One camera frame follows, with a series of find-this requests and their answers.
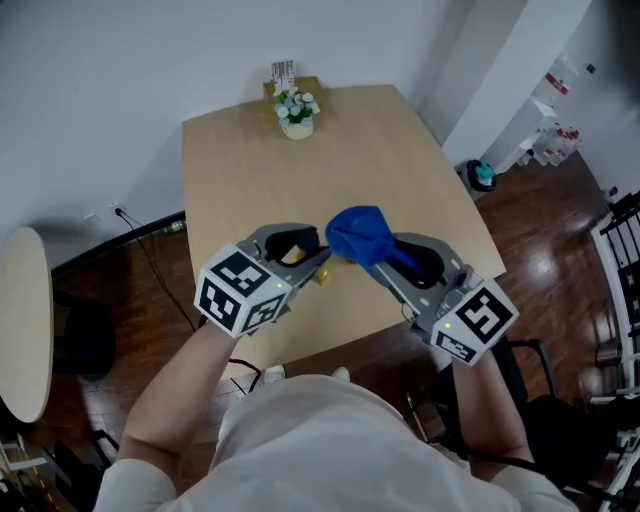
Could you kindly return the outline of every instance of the power outlet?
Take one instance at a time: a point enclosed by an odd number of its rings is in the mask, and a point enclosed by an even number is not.
[[[111,212],[115,215],[116,214],[116,210],[118,208],[120,208],[123,212],[126,212],[127,209],[125,208],[125,206],[122,203],[118,203],[118,202],[113,202],[113,203],[109,203],[108,208],[111,210]]]

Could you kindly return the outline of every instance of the round table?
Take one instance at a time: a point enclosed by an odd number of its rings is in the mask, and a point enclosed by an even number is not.
[[[0,397],[31,423],[49,398],[53,362],[51,273],[44,245],[19,228],[0,246]]]

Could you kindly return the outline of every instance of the small white flowers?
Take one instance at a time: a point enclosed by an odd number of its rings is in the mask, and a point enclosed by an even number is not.
[[[289,115],[289,109],[284,105],[278,105],[276,108],[276,114],[280,119],[285,119]]]
[[[311,93],[303,93],[297,87],[275,94],[276,104],[273,109],[278,116],[278,123],[289,132],[296,126],[304,126],[313,131],[313,116],[320,112],[318,102]]]

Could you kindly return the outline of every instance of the person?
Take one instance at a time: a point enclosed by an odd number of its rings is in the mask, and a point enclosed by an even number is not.
[[[129,414],[96,512],[576,510],[540,474],[474,458],[469,474],[373,393],[319,375],[269,384],[231,406],[211,471],[177,497],[180,460],[236,342],[208,323],[153,379]],[[452,364],[465,444],[531,461],[491,351],[473,367]]]

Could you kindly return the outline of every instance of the wooden floor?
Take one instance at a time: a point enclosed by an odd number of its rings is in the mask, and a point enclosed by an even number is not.
[[[580,372],[592,366],[595,345],[613,336],[604,274],[589,236],[607,208],[591,174],[579,157],[560,168],[515,168],[498,178],[496,191],[478,206],[507,267],[499,283],[521,313],[510,339],[542,339],[561,397],[570,403],[580,399]],[[186,233],[156,233],[143,242],[155,253],[168,288],[196,322]],[[30,432],[35,441],[58,438],[84,453],[91,429],[119,437],[136,397],[184,343],[190,327],[161,290],[136,242],[68,272],[54,285],[101,301],[116,326],[117,362],[111,373],[97,383],[54,376],[47,410]],[[520,354],[519,360],[531,396],[545,393],[535,358]],[[438,363],[432,349],[404,324],[296,361],[287,365],[287,372],[329,374],[341,365],[349,368],[355,383],[404,411],[405,393],[428,383]],[[250,380],[240,383],[246,387]],[[206,473],[222,415],[241,398],[230,381],[212,393],[183,465],[181,490]]]

